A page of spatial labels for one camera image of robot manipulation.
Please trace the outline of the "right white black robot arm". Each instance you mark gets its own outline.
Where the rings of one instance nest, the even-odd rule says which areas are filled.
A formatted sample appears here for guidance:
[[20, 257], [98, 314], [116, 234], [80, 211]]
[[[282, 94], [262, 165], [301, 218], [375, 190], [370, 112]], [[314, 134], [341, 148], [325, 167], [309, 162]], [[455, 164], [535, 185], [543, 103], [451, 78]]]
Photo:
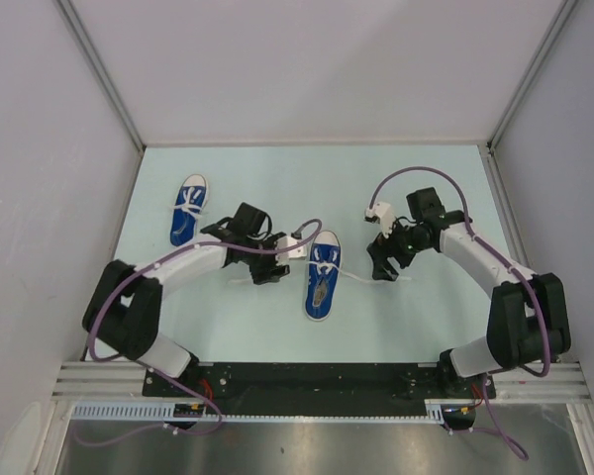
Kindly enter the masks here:
[[407, 203], [408, 225], [388, 203], [375, 202], [365, 210], [365, 219], [380, 228], [367, 248], [373, 280], [396, 281], [418, 253], [432, 249], [455, 262], [490, 299], [485, 335], [441, 353], [439, 389], [459, 397], [473, 377], [526, 369], [536, 360], [544, 364], [538, 374], [545, 375], [552, 360], [571, 348], [561, 280], [497, 251], [474, 231], [463, 211], [447, 211], [434, 188], [409, 194]]

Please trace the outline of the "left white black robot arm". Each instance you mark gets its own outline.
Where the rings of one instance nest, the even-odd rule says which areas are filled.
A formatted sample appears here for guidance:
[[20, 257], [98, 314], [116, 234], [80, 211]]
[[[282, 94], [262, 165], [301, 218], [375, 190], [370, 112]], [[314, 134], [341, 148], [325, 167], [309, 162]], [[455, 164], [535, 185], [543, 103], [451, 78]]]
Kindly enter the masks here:
[[128, 360], [142, 362], [164, 373], [164, 383], [175, 394], [192, 393], [199, 383], [194, 367], [198, 358], [159, 330], [163, 301], [209, 272], [244, 263], [256, 285], [275, 283], [289, 273], [285, 233], [263, 232], [268, 215], [242, 203], [232, 217], [203, 228], [187, 245], [175, 250], [142, 273], [139, 265], [120, 259], [103, 270], [82, 320], [91, 333], [99, 315], [96, 338]]

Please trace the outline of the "white shoelace of sneaker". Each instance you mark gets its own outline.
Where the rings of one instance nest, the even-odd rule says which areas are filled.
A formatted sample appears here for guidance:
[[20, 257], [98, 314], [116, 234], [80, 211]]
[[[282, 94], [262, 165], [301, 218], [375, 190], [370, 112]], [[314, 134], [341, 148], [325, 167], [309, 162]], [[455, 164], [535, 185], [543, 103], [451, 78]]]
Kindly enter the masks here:
[[[396, 277], [393, 281], [390, 280], [374, 280], [372, 279], [366, 279], [366, 278], [362, 278], [359, 277], [356, 274], [353, 274], [351, 272], [345, 271], [342, 268], [340, 268], [338, 265], [332, 264], [332, 263], [316, 263], [314, 261], [311, 261], [308, 263], [309, 264], [309, 269], [310, 266], [314, 266], [314, 268], [316, 269], [316, 273], [318, 275], [322, 275], [322, 276], [327, 276], [329, 274], [331, 274], [333, 271], [337, 272], [338, 275], [340, 276], [344, 276], [347, 278], [350, 278], [352, 280], [355, 280], [357, 282], [360, 282], [361, 284], [366, 284], [366, 285], [378, 285], [378, 284], [386, 284], [386, 283], [399, 283], [399, 282], [410, 282], [413, 279], [411, 277], [407, 277], [407, 276], [399, 276]], [[251, 278], [244, 278], [244, 279], [231, 279], [228, 281], [229, 284], [252, 284], [252, 280]]]

